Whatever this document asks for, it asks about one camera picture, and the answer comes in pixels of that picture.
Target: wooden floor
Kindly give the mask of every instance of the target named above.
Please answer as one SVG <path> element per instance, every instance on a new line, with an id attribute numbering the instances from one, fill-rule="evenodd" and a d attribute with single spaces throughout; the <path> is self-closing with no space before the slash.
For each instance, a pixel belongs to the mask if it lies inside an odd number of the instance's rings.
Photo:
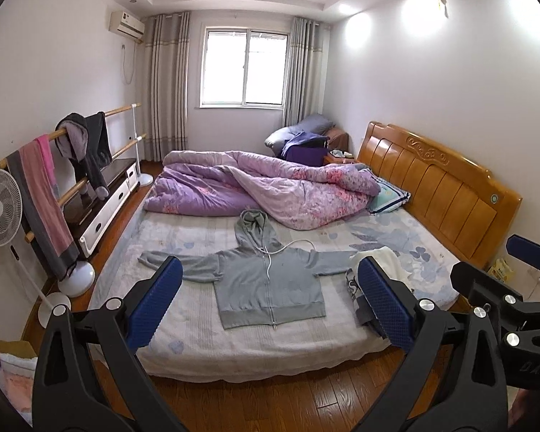
<path id="1" fill-rule="evenodd" d="M 142 171 L 156 176 L 161 168 L 158 163 L 143 163 Z M 147 191 L 148 187 L 142 188 L 128 199 L 102 238 L 91 260 L 96 274 Z M 92 291 L 90 288 L 73 299 L 72 310 L 85 310 Z M 30 317 L 24 339 L 38 352 L 44 330 L 36 313 Z M 445 353 L 437 359 L 411 416 L 428 407 L 444 370 Z M 192 384 L 159 377 L 152 380 L 176 416 L 193 432 L 348 432 L 372 406 L 402 358 L 402 351 L 392 347 L 333 369 L 242 384 Z M 97 361 L 96 370 L 113 409 L 130 416 L 108 370 Z"/>

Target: bed sheet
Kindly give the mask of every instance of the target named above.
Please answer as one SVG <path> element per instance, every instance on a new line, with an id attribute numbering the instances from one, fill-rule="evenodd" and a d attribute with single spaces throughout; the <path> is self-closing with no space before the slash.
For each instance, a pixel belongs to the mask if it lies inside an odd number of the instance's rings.
<path id="1" fill-rule="evenodd" d="M 136 281 L 152 276 L 153 270 L 137 261 L 144 250 L 206 255 L 235 247 L 236 220 L 139 208 L 98 278 L 90 308 L 100 307 L 110 297 L 124 297 Z M 359 213 L 311 231 L 291 230 L 275 221 L 272 225 L 281 242 L 309 239 L 318 251 L 388 246 L 410 273 L 416 297 L 429 297 L 446 309 L 458 295 L 449 277 L 458 260 L 404 210 L 377 216 Z M 224 330 L 213 285 L 184 281 L 150 344 L 137 356 L 150 375 L 191 382 L 242 382 L 331 368 L 389 346 L 358 324 L 344 275 L 324 276 L 320 282 L 326 317 L 276 329 L 260 325 Z"/>

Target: hoodie sleeve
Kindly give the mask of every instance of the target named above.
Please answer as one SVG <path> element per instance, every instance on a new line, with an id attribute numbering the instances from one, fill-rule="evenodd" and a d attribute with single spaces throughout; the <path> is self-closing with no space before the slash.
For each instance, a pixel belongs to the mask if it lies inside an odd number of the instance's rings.
<path id="1" fill-rule="evenodd" d="M 306 254 L 306 267 L 312 270 L 314 276 L 331 276 L 345 273 L 352 268 L 350 257 L 356 252 L 304 252 Z"/>
<path id="2" fill-rule="evenodd" d="M 169 256 L 170 254 L 166 252 L 142 252 L 142 255 L 138 257 L 138 261 L 148 268 L 157 270 Z M 182 263 L 184 270 L 183 279 L 194 281 L 195 283 L 213 283 L 222 277 L 220 272 L 220 256 L 218 253 L 207 256 L 174 256 Z"/>

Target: curtain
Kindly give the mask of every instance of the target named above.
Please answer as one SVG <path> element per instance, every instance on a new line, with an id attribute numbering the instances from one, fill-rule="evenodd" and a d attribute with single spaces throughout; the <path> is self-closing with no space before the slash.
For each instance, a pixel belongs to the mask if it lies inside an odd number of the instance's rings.
<path id="1" fill-rule="evenodd" d="M 320 26 L 309 19 L 294 18 L 290 31 L 284 126 L 295 125 L 318 110 L 322 48 Z"/>
<path id="2" fill-rule="evenodd" d="M 161 161 L 186 149 L 186 95 L 190 12 L 145 21 L 141 125 L 147 133 L 144 158 Z"/>

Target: air conditioner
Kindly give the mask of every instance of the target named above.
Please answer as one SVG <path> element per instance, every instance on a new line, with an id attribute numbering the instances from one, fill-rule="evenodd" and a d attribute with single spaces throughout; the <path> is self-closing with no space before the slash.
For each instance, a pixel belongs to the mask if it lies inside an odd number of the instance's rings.
<path id="1" fill-rule="evenodd" d="M 110 32 L 141 41 L 144 36 L 144 23 L 124 11 L 115 11 L 110 17 Z"/>

